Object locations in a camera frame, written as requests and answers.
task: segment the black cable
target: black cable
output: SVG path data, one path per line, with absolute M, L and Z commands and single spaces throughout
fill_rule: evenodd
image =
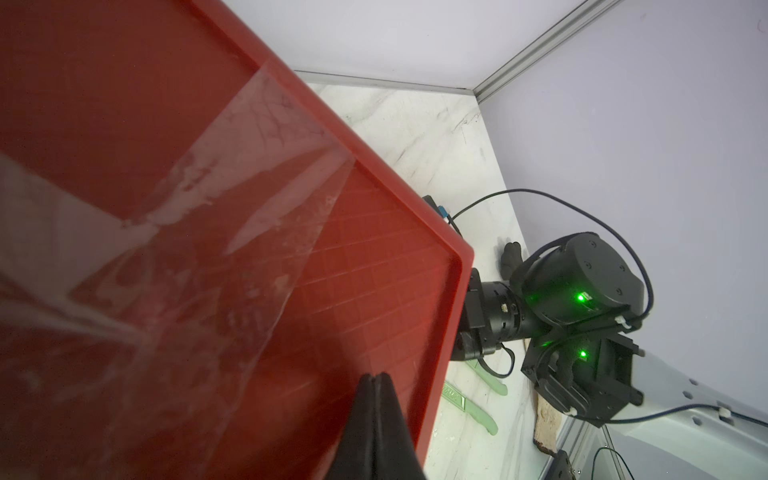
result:
M 663 412 L 654 413 L 651 415 L 646 415 L 645 417 L 637 417 L 636 419 L 618 419 L 618 420 L 605 420 L 605 419 L 594 419 L 591 417 L 583 417 L 581 415 L 573 415 L 573 417 L 577 420 L 584 420 L 586 422 L 601 422 L 601 423 L 608 423 L 612 425 L 622 425 L 627 423 L 640 423 L 640 422 L 647 422 L 648 420 L 658 419 L 659 417 L 672 415 L 673 413 L 682 412 L 684 410 L 690 410 L 690 409 L 709 409 L 709 410 L 717 410 L 719 411 L 720 408 L 716 405 L 708 405 L 706 403 L 691 403 L 689 405 L 683 405 L 679 407 L 675 407 L 673 409 L 664 410 Z M 756 419 L 754 417 L 750 417 L 748 415 L 744 415 L 743 413 L 736 413 L 736 412 L 730 412 L 731 416 L 734 416 L 738 419 L 747 420 L 748 422 L 755 423 L 757 425 L 761 425 L 768 428 L 768 422 L 764 422 L 763 420 Z
M 650 312 L 650 309 L 653 308 L 653 306 L 654 306 L 654 289 L 653 289 L 653 287 L 650 284 L 650 277 L 648 276 L 648 272 L 645 271 L 645 266 L 643 266 L 643 263 L 640 261 L 640 257 L 638 257 L 637 254 L 634 252 L 634 250 L 632 250 L 632 247 L 630 247 L 629 243 L 621 235 L 619 235 L 619 233 L 616 230 L 614 230 L 611 227 L 609 227 L 608 224 L 605 223 L 603 220 L 600 220 L 599 218 L 595 217 L 592 214 L 588 214 L 587 212 L 585 212 L 581 208 L 576 207 L 574 205 L 571 205 L 570 203 L 568 203 L 565 200 L 561 200 L 561 199 L 557 198 L 555 195 L 550 195 L 550 194 L 547 194 L 547 193 L 539 191 L 539 190 L 532 190 L 530 188 L 511 188 L 509 190 L 502 190 L 502 191 L 495 192 L 495 193 L 490 194 L 490 195 L 485 195 L 480 200 L 477 200 L 477 201 L 469 204 L 467 207 L 462 208 L 461 210 L 458 211 L 458 213 L 456 215 L 453 216 L 453 220 L 457 219 L 459 215 L 463 214 L 464 212 L 466 212 L 470 208 L 474 207 L 475 205 L 477 205 L 477 204 L 479 204 L 479 203 L 481 203 L 483 201 L 486 201 L 488 198 L 492 198 L 492 197 L 495 197 L 497 195 L 503 195 L 503 194 L 513 194 L 513 193 L 517 193 L 517 192 L 526 192 L 526 193 L 529 193 L 529 194 L 537 194 L 537 195 L 541 195 L 543 197 L 547 197 L 547 198 L 549 198 L 551 200 L 554 200 L 554 201 L 558 202 L 559 204 L 565 205 L 566 207 L 568 207 L 568 208 L 570 208 L 570 209 L 572 209 L 574 211 L 577 211 L 578 213 L 584 215 L 586 218 L 588 218 L 588 219 L 592 220 L 593 222 L 597 223 L 598 225 L 603 227 L 605 230 L 608 230 L 608 232 L 610 232 L 611 235 L 616 237 L 616 240 L 618 240 L 624 246 L 624 248 L 627 249 L 627 252 L 629 252 L 629 254 L 632 256 L 632 260 L 634 260 L 634 262 L 637 264 L 637 268 L 640 269 L 640 273 L 641 273 L 641 275 L 643 277 L 643 281 L 645 282 L 645 288 L 648 290 L 648 303 L 647 303 L 647 305 L 645 307 L 645 311 L 643 311 L 642 314 L 639 317 L 634 318 L 632 320 L 629 320 L 629 322 L 630 323 L 639 323 L 639 322 L 641 322 L 643 319 L 645 319 L 648 316 L 648 313 Z
M 747 420 L 748 422 L 756 423 L 757 425 L 764 426 L 768 429 L 768 422 L 764 422 L 763 420 L 755 419 L 753 417 L 744 415 L 743 413 L 731 412 L 730 414 L 731 416 L 734 416 L 738 419 Z
M 621 458 L 621 462 L 624 463 L 624 467 L 627 469 L 627 473 L 629 474 L 630 478 L 632 478 L 632 480 L 634 480 L 634 475 L 632 475 L 632 471 L 629 469 L 629 466 L 627 466 L 627 461 L 624 460 L 624 457 L 621 456 L 621 453 L 617 452 L 616 450 L 610 449 L 608 447 L 600 447 L 594 453 L 594 457 L 592 457 L 592 476 L 590 477 L 591 480 L 594 480 L 594 462 L 598 459 L 598 453 L 600 453 L 600 450 L 611 450 L 616 455 L 619 455 L 619 458 Z
M 485 370 L 486 372 L 490 373 L 491 375 L 493 375 L 497 379 L 505 379 L 505 378 L 507 378 L 508 376 L 510 376 L 512 374 L 512 370 L 515 369 L 515 352 L 512 352 L 510 349 L 505 347 L 503 343 L 502 343 L 502 348 L 507 351 L 507 353 L 509 354 L 509 359 L 512 361 L 512 364 L 509 366 L 509 371 L 505 375 L 502 375 L 501 373 L 494 372 L 491 369 L 491 367 L 488 366 L 488 363 L 485 363 L 485 360 L 481 356 L 478 357 L 478 363 L 480 364 L 482 369 Z
M 462 232 L 461 232 L 461 231 L 458 229 L 458 227 L 456 226 L 456 224 L 453 222 L 453 218 L 451 218 L 451 216 L 450 216 L 450 215 L 446 215 L 446 217 L 445 217 L 445 218 L 447 218 L 447 219 L 448 219 L 448 223 L 449 223 L 449 225 L 450 225 L 451 227 L 453 227 L 453 230 L 456 230 L 456 233 L 458 233 L 458 235 L 459 235 L 461 238 L 464 238 L 464 235 L 462 235 Z

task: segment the red tray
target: red tray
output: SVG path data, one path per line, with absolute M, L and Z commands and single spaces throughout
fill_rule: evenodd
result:
M 387 371 L 423 461 L 472 250 L 217 0 L 0 4 L 0 472 L 322 478 Z

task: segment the green handle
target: green handle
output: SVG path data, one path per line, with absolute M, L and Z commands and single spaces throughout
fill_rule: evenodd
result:
M 475 370 L 475 373 L 477 373 L 478 376 L 481 379 L 483 379 L 485 383 L 488 383 L 488 386 L 491 387 L 491 390 L 493 390 L 494 392 L 498 393 L 501 396 L 507 395 L 508 393 L 507 386 L 499 382 L 496 377 L 486 372 L 485 369 L 483 369 L 480 366 L 480 363 L 477 360 L 468 360 L 466 364 L 469 365 L 470 368 Z
M 483 411 L 472 400 L 463 396 L 453 385 L 445 382 L 442 386 L 442 397 L 448 400 L 458 409 L 467 412 L 477 423 L 484 426 L 488 433 L 496 435 L 498 433 L 498 425 L 493 421 L 493 418 Z

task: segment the black motor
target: black motor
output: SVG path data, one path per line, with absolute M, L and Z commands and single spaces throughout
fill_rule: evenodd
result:
M 514 367 L 502 342 L 531 338 L 522 372 L 555 408 L 608 419 L 642 403 L 630 384 L 640 350 L 617 333 L 640 328 L 644 285 L 613 247 L 576 233 L 524 262 L 519 243 L 508 243 L 501 266 L 501 282 L 472 270 L 451 360 L 478 359 L 503 378 L 482 357 L 504 348 Z

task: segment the white marble surface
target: white marble surface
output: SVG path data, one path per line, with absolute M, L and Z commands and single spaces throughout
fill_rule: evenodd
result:
M 432 195 L 449 213 L 483 195 L 505 189 L 477 101 L 467 95 L 378 88 L 310 85 L 312 89 L 419 195 Z M 508 196 L 500 195 L 456 221 L 475 249 L 483 280 L 500 280 L 498 257 L 508 241 L 524 247 Z M 522 341 L 515 372 L 503 380 L 500 396 L 462 363 L 451 362 L 446 379 L 480 405 L 498 424 L 491 436 L 475 420 L 441 399 L 425 462 L 430 480 L 450 478 L 535 479 L 548 457 L 533 445 L 536 417 L 531 383 L 520 373 Z M 504 353 L 488 358 L 498 371 L 509 365 Z

